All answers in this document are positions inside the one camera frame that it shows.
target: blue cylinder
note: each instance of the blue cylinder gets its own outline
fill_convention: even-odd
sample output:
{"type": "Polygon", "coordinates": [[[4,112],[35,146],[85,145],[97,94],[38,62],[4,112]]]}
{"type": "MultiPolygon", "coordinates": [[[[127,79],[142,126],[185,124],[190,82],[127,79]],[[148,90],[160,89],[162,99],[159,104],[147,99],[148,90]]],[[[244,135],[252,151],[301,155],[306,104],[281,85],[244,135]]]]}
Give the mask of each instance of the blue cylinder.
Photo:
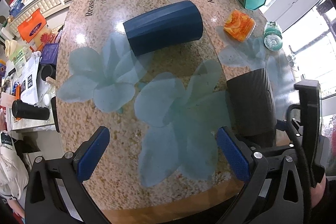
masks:
{"type": "Polygon", "coordinates": [[[135,56],[199,40],[203,34],[201,14],[189,0],[134,17],[124,23],[124,28],[135,56]]]}

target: orange bag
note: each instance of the orange bag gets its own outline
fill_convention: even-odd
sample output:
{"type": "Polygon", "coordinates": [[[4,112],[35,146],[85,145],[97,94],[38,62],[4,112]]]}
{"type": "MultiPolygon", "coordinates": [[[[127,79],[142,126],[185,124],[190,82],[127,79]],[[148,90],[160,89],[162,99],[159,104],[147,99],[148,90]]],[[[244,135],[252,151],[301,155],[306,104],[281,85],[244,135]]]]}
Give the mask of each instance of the orange bag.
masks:
{"type": "Polygon", "coordinates": [[[35,35],[47,24],[44,16],[41,14],[40,8],[22,22],[18,27],[18,31],[23,40],[29,43],[35,35]]]}
{"type": "Polygon", "coordinates": [[[250,37],[255,27],[254,19],[238,10],[234,10],[224,25],[224,30],[235,39],[244,42],[250,37]]]}

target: orange snack package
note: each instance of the orange snack package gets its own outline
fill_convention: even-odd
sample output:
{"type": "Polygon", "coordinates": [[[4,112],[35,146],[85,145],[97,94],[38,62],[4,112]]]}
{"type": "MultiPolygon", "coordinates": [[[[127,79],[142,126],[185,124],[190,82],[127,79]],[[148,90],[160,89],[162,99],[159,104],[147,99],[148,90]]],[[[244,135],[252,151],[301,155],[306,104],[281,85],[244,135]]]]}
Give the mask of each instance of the orange snack package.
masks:
{"type": "Polygon", "coordinates": [[[234,10],[225,22],[224,30],[240,42],[250,37],[255,27],[254,19],[238,10],[234,10]]]}

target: person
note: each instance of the person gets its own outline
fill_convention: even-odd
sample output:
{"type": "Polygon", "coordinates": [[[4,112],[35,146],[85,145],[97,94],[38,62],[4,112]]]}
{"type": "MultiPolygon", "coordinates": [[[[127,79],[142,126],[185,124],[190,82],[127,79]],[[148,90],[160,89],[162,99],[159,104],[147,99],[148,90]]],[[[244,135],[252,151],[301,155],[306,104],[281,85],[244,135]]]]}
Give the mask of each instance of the person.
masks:
{"type": "Polygon", "coordinates": [[[13,212],[25,218],[24,204],[28,172],[16,153],[14,141],[6,131],[4,110],[0,110],[0,196],[13,212]]]}

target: person's arm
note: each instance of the person's arm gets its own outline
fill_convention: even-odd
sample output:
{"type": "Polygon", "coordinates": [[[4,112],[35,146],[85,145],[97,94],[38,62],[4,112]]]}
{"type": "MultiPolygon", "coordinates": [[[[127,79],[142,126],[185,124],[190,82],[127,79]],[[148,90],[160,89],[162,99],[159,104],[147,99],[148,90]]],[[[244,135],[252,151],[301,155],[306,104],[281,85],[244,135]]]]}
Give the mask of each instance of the person's arm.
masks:
{"type": "Polygon", "coordinates": [[[25,218],[25,211],[22,209],[21,205],[18,203],[17,200],[8,199],[7,202],[14,211],[14,213],[21,216],[22,218],[25,218]]]}

